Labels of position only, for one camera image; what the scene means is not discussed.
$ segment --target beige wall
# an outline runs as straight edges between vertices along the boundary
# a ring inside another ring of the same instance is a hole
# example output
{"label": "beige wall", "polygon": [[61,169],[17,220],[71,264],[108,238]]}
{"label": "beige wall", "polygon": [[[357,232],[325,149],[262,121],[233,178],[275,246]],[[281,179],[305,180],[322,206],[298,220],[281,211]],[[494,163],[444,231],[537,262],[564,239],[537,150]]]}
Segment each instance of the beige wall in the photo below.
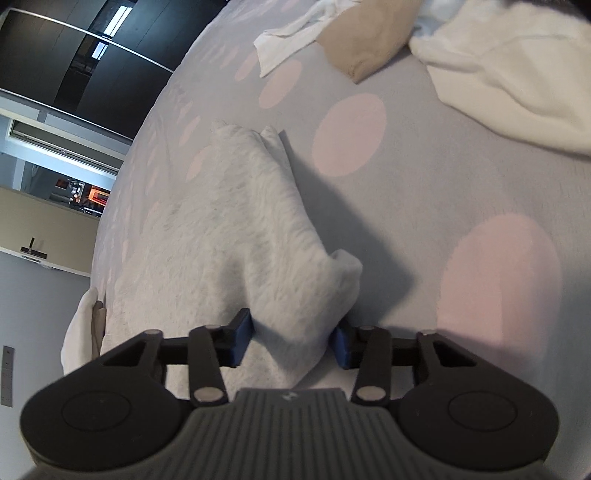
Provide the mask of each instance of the beige wall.
{"label": "beige wall", "polygon": [[35,237],[44,262],[90,275],[98,218],[0,187],[0,250],[20,252]]}

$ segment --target sliding wardrobe door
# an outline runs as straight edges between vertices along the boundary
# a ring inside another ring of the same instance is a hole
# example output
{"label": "sliding wardrobe door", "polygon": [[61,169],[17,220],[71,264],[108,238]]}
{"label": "sliding wardrobe door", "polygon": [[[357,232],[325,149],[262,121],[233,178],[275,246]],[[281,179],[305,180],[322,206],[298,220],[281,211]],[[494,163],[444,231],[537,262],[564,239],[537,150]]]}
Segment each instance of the sliding wardrobe door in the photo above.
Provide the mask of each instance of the sliding wardrobe door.
{"label": "sliding wardrobe door", "polygon": [[1,89],[128,138],[171,75],[108,36],[19,11],[10,11],[0,28],[0,65]]}

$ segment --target beige pillow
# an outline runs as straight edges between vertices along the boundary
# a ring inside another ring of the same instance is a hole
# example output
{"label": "beige pillow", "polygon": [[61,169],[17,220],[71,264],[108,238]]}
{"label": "beige pillow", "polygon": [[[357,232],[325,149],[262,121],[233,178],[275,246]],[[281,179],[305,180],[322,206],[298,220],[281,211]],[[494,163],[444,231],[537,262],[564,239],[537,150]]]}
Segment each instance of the beige pillow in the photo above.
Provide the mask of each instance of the beige pillow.
{"label": "beige pillow", "polygon": [[92,323],[90,335],[92,337],[92,359],[100,356],[100,347],[103,344],[103,337],[105,336],[105,326],[107,320],[107,309],[99,300],[92,308]]}
{"label": "beige pillow", "polygon": [[359,83],[406,45],[421,3],[363,0],[340,14],[316,41],[332,65]]}

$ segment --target light gray towel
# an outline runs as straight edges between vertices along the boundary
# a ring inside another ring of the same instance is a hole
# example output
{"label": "light gray towel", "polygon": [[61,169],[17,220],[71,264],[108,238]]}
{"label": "light gray towel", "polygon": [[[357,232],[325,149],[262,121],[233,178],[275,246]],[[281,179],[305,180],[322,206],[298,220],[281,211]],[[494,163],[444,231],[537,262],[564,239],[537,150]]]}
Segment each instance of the light gray towel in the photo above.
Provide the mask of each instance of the light gray towel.
{"label": "light gray towel", "polygon": [[[182,198],[147,220],[115,285],[102,353],[149,328],[186,336],[251,309],[256,335],[242,366],[223,369],[229,394],[291,388],[318,363],[359,293],[362,266],[327,255],[279,136],[214,124],[212,147]],[[187,397],[186,367],[167,388]]]}

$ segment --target circular cap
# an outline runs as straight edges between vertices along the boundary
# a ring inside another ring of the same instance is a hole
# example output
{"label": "circular cap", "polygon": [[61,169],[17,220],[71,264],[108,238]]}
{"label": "circular cap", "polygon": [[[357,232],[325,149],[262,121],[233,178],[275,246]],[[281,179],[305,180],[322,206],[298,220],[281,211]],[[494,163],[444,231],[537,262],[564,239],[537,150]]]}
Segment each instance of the circular cap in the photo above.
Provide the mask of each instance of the circular cap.
{"label": "circular cap", "polygon": [[175,396],[137,368],[89,364],[28,400],[21,433],[39,462],[100,472],[149,458],[182,422]]}
{"label": "circular cap", "polygon": [[87,392],[71,398],[61,411],[66,423],[83,432],[109,430],[129,415],[127,399],[113,392]]}
{"label": "circular cap", "polygon": [[379,401],[386,396],[386,391],[383,388],[374,385],[361,387],[357,390],[357,396],[363,401]]}
{"label": "circular cap", "polygon": [[505,397],[492,392],[468,392],[449,402],[449,414],[461,426],[479,432],[502,430],[515,420],[517,410]]}
{"label": "circular cap", "polygon": [[202,387],[195,390],[193,396],[201,403],[213,403],[223,398],[223,391],[216,387]]}

